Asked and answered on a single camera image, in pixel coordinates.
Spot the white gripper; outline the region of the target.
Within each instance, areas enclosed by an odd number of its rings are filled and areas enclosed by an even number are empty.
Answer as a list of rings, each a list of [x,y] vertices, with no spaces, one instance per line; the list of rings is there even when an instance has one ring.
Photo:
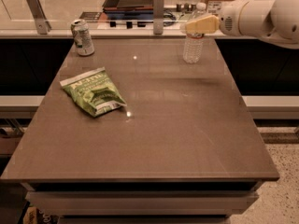
[[[223,2],[218,18],[212,14],[205,14],[201,17],[191,19],[185,24],[187,34],[213,34],[220,26],[220,30],[225,35],[245,36],[241,31],[241,15],[245,6],[251,0],[234,0]]]

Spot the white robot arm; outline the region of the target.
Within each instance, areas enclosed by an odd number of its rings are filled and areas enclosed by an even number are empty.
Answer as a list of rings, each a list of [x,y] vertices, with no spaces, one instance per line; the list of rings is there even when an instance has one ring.
[[[181,26],[187,34],[250,36],[286,49],[299,49],[299,0],[234,0]]]

